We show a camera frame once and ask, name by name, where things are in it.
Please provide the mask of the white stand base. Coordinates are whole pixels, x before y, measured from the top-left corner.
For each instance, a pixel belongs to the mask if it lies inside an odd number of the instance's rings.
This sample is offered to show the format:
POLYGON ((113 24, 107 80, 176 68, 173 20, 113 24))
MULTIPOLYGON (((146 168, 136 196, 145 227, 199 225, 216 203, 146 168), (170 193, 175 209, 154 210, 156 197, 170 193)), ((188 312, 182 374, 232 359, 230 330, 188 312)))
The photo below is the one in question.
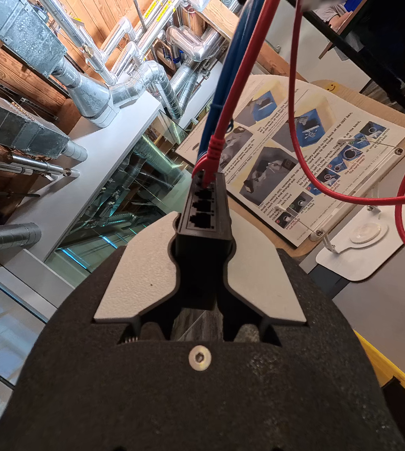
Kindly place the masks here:
POLYGON ((400 247, 395 207, 363 207, 332 239, 324 239, 316 263, 349 281, 371 276, 400 247))

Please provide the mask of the yellow plastic bin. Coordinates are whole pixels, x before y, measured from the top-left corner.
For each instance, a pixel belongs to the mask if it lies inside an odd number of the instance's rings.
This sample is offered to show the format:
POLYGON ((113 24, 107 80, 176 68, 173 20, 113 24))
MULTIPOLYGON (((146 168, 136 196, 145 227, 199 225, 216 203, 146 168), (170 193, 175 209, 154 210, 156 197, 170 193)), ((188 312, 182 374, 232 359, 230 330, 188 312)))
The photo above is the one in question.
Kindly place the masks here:
POLYGON ((375 347, 373 347, 368 341, 366 341, 361 335, 358 333, 356 333, 356 335, 374 368, 380 387, 382 388, 390 379, 396 377, 405 388, 405 373, 382 353, 380 353, 375 347))

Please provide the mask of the silver ventilation ducts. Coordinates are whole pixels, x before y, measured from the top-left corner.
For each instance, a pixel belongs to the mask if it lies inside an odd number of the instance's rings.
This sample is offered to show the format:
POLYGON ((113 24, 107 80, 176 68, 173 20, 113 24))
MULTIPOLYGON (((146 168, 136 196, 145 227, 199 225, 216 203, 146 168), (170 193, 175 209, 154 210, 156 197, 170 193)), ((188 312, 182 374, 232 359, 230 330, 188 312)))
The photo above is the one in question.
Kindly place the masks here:
POLYGON ((73 167, 48 166, 48 162, 24 159, 1 163, 0 170, 18 174, 43 172, 60 175, 49 185, 39 204, 21 211, 18 219, 32 218, 40 230, 40 238, 21 240, 24 232, 2 233, 0 251, 12 246, 29 246, 36 258, 45 260, 64 237, 74 219, 102 186, 110 172, 127 155, 149 125, 148 119, 158 112, 158 100, 149 93, 154 87, 174 121, 182 118, 187 106, 188 80, 196 74, 196 63, 211 59, 223 44, 224 37, 209 28, 202 38, 187 27, 171 27, 166 38, 177 37, 177 45, 188 56, 177 74, 168 79, 162 65, 145 60, 145 52, 160 37, 180 1, 171 1, 160 11, 156 24, 151 25, 139 43, 128 42, 114 65, 105 66, 105 54, 94 47, 90 36, 77 28, 58 1, 44 1, 46 11, 60 24, 75 44, 81 44, 95 70, 104 82, 79 72, 66 58, 66 48, 34 11, 28 1, 0 1, 0 40, 13 53, 44 76, 52 75, 67 90, 81 115, 78 132, 68 136, 51 122, 29 116, 0 98, 0 145, 29 155, 59 159, 64 156, 77 162, 73 167))

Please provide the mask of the printed instruction sheet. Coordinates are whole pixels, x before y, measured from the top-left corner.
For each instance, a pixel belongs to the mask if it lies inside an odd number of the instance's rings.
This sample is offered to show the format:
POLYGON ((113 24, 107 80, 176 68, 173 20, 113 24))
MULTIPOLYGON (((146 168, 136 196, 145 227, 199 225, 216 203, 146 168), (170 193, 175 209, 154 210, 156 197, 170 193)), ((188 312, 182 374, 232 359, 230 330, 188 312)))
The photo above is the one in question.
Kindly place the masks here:
MULTIPOLYGON (((397 147, 405 138, 404 127, 300 80, 295 130, 317 181, 358 197, 397 161, 397 147)), ((218 171, 233 198, 296 247, 316 231, 332 228, 349 207, 324 195, 301 170, 290 136, 287 77, 250 76, 218 171)))

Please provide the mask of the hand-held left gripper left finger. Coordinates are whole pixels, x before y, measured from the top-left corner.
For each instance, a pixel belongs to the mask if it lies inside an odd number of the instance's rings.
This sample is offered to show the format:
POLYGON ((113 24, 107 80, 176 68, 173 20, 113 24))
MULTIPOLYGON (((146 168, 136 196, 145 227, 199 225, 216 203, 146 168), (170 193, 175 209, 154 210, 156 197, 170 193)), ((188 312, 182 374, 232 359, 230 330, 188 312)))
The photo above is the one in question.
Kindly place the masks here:
POLYGON ((169 339, 181 307, 169 300, 178 290, 171 255, 178 213, 172 211, 139 232, 126 246, 94 314, 98 324, 121 325, 119 341, 135 341, 143 323, 154 322, 169 339))

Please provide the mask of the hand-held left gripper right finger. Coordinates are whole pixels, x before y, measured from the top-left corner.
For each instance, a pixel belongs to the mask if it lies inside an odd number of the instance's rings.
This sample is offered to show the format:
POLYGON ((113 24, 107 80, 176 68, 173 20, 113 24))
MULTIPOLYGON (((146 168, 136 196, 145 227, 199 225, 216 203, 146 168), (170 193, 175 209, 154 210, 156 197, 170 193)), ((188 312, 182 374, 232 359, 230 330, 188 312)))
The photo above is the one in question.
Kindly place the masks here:
POLYGON ((231 240, 218 257, 218 307, 223 340, 234 341, 244 325, 258 330, 260 341, 273 341, 273 326, 303 326, 306 316, 277 249, 244 218, 227 221, 231 240))

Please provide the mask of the wooden beam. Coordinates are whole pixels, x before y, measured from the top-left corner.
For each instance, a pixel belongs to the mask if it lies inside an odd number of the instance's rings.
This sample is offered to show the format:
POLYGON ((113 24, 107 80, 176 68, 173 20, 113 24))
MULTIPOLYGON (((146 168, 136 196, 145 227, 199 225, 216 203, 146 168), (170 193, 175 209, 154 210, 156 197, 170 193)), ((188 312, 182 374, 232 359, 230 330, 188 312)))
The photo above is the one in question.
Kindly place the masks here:
MULTIPOLYGON (((197 14, 224 38, 229 41, 232 39, 239 18, 221 1, 211 0, 206 8, 202 12, 197 12, 197 14)), ((290 65, 272 46, 264 42, 256 59, 253 73, 288 76, 290 65)))

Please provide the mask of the black ethernet switch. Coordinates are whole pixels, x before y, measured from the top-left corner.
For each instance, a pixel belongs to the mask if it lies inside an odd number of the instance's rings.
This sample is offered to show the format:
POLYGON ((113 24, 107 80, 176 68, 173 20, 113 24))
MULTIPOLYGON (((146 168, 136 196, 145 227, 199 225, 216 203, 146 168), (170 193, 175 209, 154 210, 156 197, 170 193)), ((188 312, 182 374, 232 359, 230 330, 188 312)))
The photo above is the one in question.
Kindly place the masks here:
POLYGON ((192 179, 177 222, 173 256, 178 267, 176 299, 180 307, 212 309, 233 252, 232 220, 224 174, 207 186, 204 172, 192 179))

